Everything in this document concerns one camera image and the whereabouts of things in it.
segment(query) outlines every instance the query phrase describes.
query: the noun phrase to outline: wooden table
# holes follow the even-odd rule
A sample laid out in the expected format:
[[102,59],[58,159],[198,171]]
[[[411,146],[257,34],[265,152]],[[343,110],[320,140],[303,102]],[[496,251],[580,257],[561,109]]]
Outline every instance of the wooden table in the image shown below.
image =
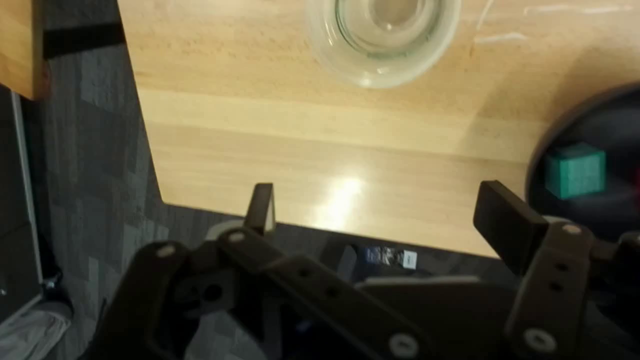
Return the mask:
[[38,0],[3,0],[0,85],[27,98],[38,98],[42,63],[42,7]]
[[163,198],[494,257],[481,181],[523,195],[529,161],[579,102],[640,78],[636,0],[467,0],[436,69],[394,90],[329,76],[305,0],[120,0]]

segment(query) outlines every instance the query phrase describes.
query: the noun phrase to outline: screw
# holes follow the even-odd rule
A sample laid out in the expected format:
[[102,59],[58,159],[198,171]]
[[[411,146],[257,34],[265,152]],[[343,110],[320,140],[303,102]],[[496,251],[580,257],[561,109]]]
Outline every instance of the screw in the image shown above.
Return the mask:
[[176,255],[176,247],[163,247],[163,248],[157,251],[159,259],[170,259],[175,255]]
[[396,358],[417,358],[421,353],[419,341],[402,332],[388,341],[388,349]]
[[577,226],[577,225],[567,225],[567,226],[562,226],[562,231],[565,231],[567,235],[572,235],[572,237],[583,235],[583,228]]
[[542,328],[529,328],[525,332],[525,344],[538,354],[554,354],[558,349],[556,338]]
[[245,242],[245,235],[242,233],[235,233],[228,237],[228,242],[239,244]]

